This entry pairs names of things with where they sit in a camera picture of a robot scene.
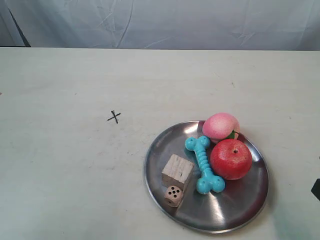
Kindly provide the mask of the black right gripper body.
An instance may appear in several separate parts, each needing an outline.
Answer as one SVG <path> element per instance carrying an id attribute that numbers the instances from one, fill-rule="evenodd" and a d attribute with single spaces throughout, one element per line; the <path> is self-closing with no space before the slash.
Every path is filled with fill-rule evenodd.
<path id="1" fill-rule="evenodd" d="M 313 184 L 311 192 L 318 200 L 320 200 L 320 178 L 318 178 Z"/>

